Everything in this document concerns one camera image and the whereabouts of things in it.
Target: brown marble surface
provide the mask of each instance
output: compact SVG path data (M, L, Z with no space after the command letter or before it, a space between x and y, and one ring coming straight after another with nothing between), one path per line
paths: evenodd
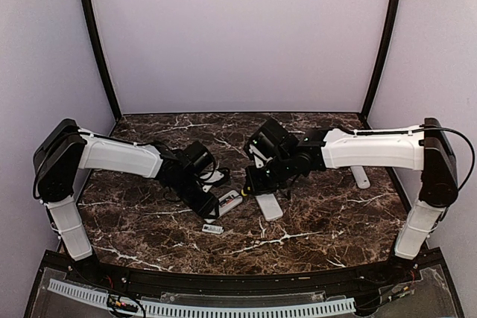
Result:
M242 147L272 115L299 136L311 127L360 127L354 114L227 113L126 115L113 136L159 139L184 148L204 143L232 171L220 197L241 190L252 162ZM80 199L87 233L103 262L149 270L205 274L275 274L328 270L385 260L406 214L384 168L366 168L369 189L356 187L348 168L301 177L284 215L268 223L255 199L215 222L222 235L201 231L204 222L182 203L162 198L158 182L130 174L95 171Z

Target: purple wall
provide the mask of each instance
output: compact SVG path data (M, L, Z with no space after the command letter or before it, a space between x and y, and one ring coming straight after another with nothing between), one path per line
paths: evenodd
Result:
M437 117L477 146L477 0L401 0L373 127L400 127ZM460 180L470 165L467 145L449 135ZM399 171L409 197L418 173ZM477 312L477 175L473 175L430 239L441 246L466 317Z
M0 316L22 317L43 252L58 242L31 196L33 153L65 117L102 133L113 117L80 0L0 4Z
M93 0L121 108L359 111L388 0Z

